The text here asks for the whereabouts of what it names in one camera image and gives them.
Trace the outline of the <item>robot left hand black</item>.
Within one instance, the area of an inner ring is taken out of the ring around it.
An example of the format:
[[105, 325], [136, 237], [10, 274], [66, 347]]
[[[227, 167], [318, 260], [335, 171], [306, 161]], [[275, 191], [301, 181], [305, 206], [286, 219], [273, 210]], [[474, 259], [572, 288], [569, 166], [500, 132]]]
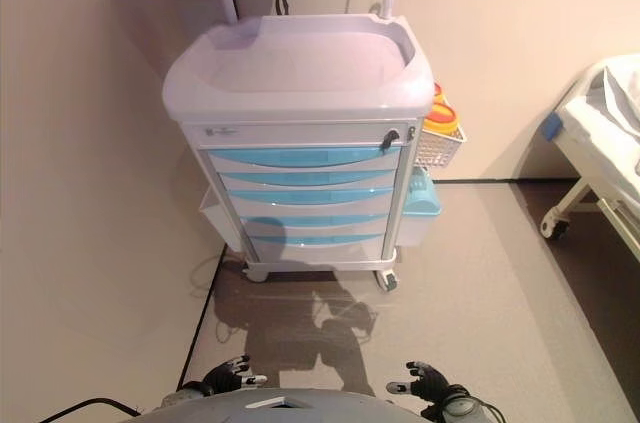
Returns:
[[254, 374], [250, 368], [250, 356], [243, 354], [227, 360], [210, 370], [203, 378], [213, 394], [229, 393], [264, 385], [268, 377]]

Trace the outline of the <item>robot right hand black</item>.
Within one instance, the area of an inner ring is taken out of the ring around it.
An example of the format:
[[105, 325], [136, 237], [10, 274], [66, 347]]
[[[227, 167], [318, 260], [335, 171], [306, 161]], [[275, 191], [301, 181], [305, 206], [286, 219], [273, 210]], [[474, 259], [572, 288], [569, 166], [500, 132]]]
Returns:
[[449, 382], [440, 371], [422, 361], [409, 361], [405, 367], [413, 380], [387, 383], [386, 391], [388, 393], [411, 394], [430, 403], [437, 403], [445, 398]]

